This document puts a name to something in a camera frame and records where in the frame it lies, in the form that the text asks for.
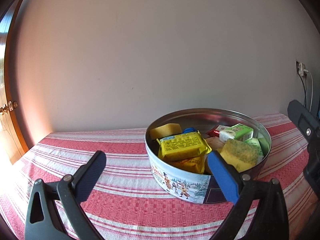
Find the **yellow packaged snack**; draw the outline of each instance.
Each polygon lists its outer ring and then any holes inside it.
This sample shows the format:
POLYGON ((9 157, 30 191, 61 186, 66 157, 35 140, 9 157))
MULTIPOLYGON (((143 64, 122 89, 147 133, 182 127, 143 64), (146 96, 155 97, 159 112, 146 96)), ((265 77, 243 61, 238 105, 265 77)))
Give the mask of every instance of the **yellow packaged snack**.
POLYGON ((228 139, 220 155, 226 163, 234 166, 238 172, 242 172, 257 164, 259 148, 245 142, 228 139))
POLYGON ((175 162, 211 152, 211 147, 201 137, 199 131, 169 136, 158 140, 158 158, 165 162, 175 162))
POLYGON ((204 154, 201 154, 200 156, 193 157, 190 159, 185 159, 185 160, 176 161, 176 162, 168 162, 168 164, 184 171, 203 174, 204 173, 204 154))

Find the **brass door handle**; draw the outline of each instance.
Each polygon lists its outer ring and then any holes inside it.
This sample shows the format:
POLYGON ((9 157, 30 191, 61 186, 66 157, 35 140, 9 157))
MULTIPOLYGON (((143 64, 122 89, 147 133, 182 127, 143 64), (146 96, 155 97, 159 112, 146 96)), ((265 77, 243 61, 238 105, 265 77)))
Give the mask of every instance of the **brass door handle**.
POLYGON ((8 108, 7 108, 7 105, 4 104, 3 107, 0 107, 0 116, 4 115, 4 114, 7 114, 8 113, 8 108))

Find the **metal tin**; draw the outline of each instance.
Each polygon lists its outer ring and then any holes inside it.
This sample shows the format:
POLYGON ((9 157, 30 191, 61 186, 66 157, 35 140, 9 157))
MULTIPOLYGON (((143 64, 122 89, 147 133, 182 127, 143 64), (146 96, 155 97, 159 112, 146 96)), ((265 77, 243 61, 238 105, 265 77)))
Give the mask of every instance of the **metal tin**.
POLYGON ((259 164, 242 172, 242 174, 249 174, 251 178, 259 175, 271 149, 271 137, 266 128, 256 120, 233 111, 194 108, 173 112, 155 120, 149 125, 145 134, 146 150, 152 174, 164 190, 177 198, 192 203, 213 204, 225 202, 226 200, 212 175, 183 171, 163 162, 157 157, 159 145, 151 140, 149 131, 167 123, 179 123, 182 129, 194 127, 201 132, 204 138, 206 136, 205 133, 218 124, 233 126, 242 123, 252 127, 253 137, 265 138, 268 147, 263 149, 264 158, 259 164))

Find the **wall outlet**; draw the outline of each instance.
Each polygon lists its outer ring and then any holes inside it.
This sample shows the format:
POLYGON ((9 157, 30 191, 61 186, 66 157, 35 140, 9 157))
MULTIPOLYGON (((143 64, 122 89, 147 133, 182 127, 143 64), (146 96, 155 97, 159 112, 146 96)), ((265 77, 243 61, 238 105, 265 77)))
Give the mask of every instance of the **wall outlet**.
POLYGON ((302 77, 307 76, 307 73, 304 72, 304 70, 306 69, 306 66, 302 62, 296 61, 296 67, 297 67, 297 73, 300 76, 302 76, 302 77))

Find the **screw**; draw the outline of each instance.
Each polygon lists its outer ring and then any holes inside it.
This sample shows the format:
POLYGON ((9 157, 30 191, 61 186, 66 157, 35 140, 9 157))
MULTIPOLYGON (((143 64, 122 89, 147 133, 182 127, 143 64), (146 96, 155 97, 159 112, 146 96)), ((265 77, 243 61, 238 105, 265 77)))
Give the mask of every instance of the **screw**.
POLYGON ((279 184, 279 180, 276 179, 276 178, 273 178, 271 181, 272 181, 272 184, 274 184, 274 185, 278 185, 279 184))
POLYGON ((241 177, 242 177, 242 180, 244 180, 244 181, 248 181, 251 179, 249 174, 243 174, 241 177))
POLYGON ((71 181, 71 180, 72 180, 72 175, 70 175, 70 174, 64 175, 64 176, 63 176, 63 180, 64 180, 64 181, 67 181, 67 182, 68 182, 68 181, 71 181))
POLYGON ((36 184, 36 185, 39 185, 39 184, 41 184, 41 182, 42 182, 42 179, 37 179, 37 180, 35 181, 35 184, 36 184))

